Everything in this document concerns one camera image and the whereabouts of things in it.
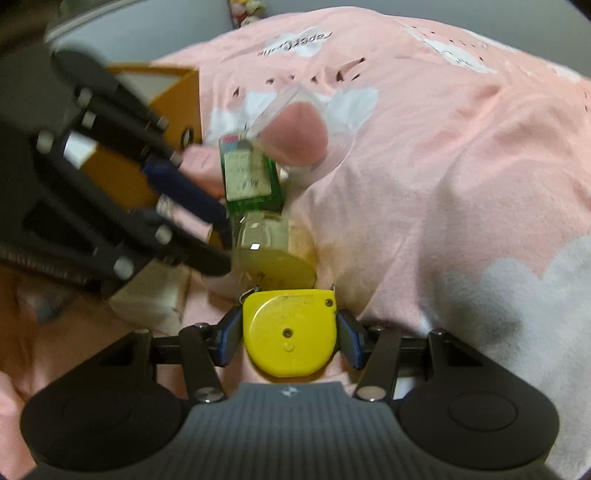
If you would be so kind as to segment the yellow tape measure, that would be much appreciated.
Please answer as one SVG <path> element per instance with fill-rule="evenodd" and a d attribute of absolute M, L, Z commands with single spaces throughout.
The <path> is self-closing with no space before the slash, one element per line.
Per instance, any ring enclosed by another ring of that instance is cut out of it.
<path fill-rule="evenodd" d="M 276 378 L 314 375 L 337 345 L 335 292 L 320 289 L 259 291 L 242 303 L 245 349 L 259 370 Z"/>

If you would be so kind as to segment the yellow white tube bottle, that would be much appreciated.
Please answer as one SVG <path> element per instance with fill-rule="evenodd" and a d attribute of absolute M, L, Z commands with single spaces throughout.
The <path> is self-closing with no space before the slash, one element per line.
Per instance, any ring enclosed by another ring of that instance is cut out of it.
<path fill-rule="evenodd" d="M 245 291 L 310 289 L 317 282 L 315 242 L 306 227 L 273 212 L 252 211 L 230 221 L 231 271 L 204 276 L 214 294 L 236 300 Z"/>

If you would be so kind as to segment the pink small box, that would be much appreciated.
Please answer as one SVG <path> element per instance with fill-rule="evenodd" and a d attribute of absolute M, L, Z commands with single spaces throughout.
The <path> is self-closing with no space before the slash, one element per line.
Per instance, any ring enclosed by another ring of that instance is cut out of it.
<path fill-rule="evenodd" d="M 213 198 L 224 198 L 221 156 L 217 148 L 204 145 L 187 147 L 182 154 L 179 170 Z"/>

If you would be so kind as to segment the orange cardboard storage box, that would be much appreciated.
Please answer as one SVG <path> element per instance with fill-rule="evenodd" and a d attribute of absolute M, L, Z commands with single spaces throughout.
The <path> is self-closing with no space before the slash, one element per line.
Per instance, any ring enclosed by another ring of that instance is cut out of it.
<path fill-rule="evenodd" d="M 152 118 L 140 125 L 168 147 L 181 152 L 202 141 L 197 70 L 149 64 L 114 64 L 106 70 L 150 110 Z M 134 161 L 75 132 L 65 157 L 123 209 L 156 207 L 160 194 Z"/>

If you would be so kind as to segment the green glass bottle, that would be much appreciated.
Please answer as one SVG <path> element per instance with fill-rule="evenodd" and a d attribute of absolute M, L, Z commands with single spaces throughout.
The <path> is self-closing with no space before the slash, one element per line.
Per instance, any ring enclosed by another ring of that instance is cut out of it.
<path fill-rule="evenodd" d="M 283 191 L 276 162 L 253 146 L 242 132 L 218 140 L 225 207 L 229 216 L 283 210 Z"/>

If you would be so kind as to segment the pink sponge in clear case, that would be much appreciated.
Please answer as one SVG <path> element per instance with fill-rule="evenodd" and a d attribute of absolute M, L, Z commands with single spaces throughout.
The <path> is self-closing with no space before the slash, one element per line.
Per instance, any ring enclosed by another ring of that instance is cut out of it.
<path fill-rule="evenodd" d="M 253 121 L 246 139 L 298 186 L 328 176 L 351 151 L 353 132 L 300 85 L 277 95 Z"/>

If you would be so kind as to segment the pink cloud-print bedspread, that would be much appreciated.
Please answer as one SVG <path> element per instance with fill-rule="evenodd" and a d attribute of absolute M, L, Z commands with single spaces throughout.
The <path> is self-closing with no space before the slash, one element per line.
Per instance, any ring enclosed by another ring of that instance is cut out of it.
<path fill-rule="evenodd" d="M 320 280 L 366 319 L 446 327 L 550 397 L 549 462 L 590 471 L 590 82 L 475 33 L 359 8 L 290 14 L 171 54 L 208 135 L 314 80 L 356 134 L 287 203 Z"/>

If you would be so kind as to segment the plush toy hanging stack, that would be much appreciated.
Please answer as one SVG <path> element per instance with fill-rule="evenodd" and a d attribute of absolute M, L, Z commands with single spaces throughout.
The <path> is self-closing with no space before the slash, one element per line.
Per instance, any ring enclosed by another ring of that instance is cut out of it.
<path fill-rule="evenodd" d="M 228 0 L 228 10 L 235 29 L 266 18 L 266 2 L 262 0 Z"/>

